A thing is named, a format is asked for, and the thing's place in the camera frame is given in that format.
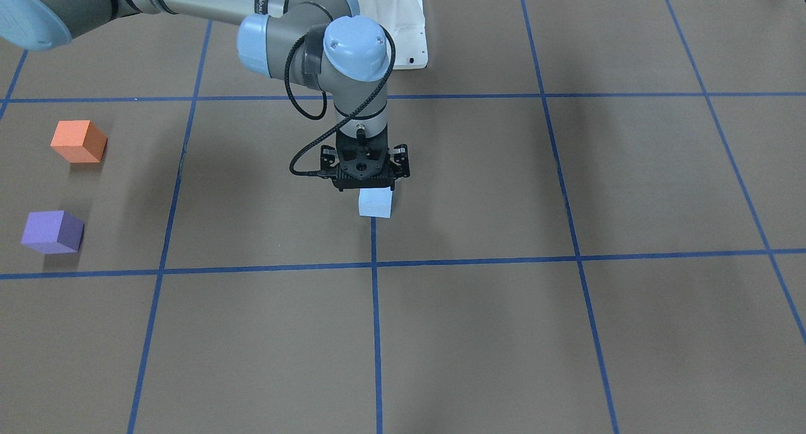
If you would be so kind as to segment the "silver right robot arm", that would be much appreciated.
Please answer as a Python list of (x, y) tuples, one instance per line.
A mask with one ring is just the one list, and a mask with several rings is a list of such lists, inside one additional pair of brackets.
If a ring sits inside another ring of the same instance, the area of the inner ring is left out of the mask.
[(186, 15), (237, 25), (244, 67), (321, 93), (339, 121), (299, 150), (290, 172), (338, 190), (394, 189), (411, 175), (408, 147), (388, 145), (388, 80), (397, 47), (359, 0), (1, 0), (2, 37), (50, 50), (119, 18)]

